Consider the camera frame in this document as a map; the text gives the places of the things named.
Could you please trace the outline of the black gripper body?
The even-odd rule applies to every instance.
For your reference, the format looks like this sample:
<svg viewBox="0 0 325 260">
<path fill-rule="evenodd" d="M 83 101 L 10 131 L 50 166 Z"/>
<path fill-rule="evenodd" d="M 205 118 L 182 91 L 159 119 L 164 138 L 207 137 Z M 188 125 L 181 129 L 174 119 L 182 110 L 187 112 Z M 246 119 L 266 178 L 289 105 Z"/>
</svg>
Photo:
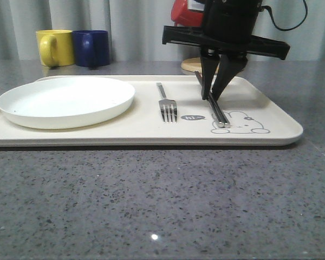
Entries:
<svg viewBox="0 0 325 260">
<path fill-rule="evenodd" d="M 252 34 L 262 1 L 206 1 L 200 27 L 164 26 L 162 43 L 285 60 L 290 45 Z"/>
</svg>

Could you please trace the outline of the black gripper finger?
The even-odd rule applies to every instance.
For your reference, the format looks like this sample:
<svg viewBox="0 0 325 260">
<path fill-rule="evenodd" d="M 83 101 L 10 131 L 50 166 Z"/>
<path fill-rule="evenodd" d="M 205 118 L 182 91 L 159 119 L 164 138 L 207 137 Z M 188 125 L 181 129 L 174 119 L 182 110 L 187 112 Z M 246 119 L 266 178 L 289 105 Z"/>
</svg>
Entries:
<svg viewBox="0 0 325 260">
<path fill-rule="evenodd" d="M 217 101 L 230 81 L 247 65 L 248 59 L 242 54 L 221 54 L 217 77 L 212 87 L 213 98 Z"/>
<path fill-rule="evenodd" d="M 202 68 L 202 89 L 201 97 L 203 100 L 209 98 L 213 77 L 219 66 L 219 53 L 213 49 L 201 48 L 200 60 Z"/>
</svg>

